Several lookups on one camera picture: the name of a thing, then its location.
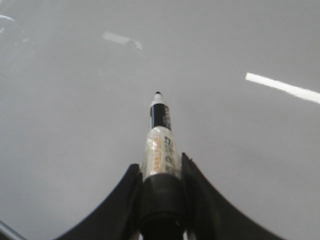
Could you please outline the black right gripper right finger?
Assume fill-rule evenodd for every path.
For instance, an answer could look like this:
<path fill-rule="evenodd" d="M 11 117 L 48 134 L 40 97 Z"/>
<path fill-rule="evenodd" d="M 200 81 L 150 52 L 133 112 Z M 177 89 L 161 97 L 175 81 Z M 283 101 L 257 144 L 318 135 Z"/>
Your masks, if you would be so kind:
<path fill-rule="evenodd" d="M 283 239 L 231 204 L 184 152 L 181 161 L 181 180 L 188 212 L 188 240 Z"/>

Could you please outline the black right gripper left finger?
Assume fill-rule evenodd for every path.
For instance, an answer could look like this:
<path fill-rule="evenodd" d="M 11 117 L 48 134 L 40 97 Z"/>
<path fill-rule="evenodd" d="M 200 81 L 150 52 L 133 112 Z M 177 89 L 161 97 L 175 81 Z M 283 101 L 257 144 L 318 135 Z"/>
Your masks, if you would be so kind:
<path fill-rule="evenodd" d="M 137 240 L 136 200 L 142 185 L 139 165 L 129 165 L 113 191 L 58 240 Z"/>

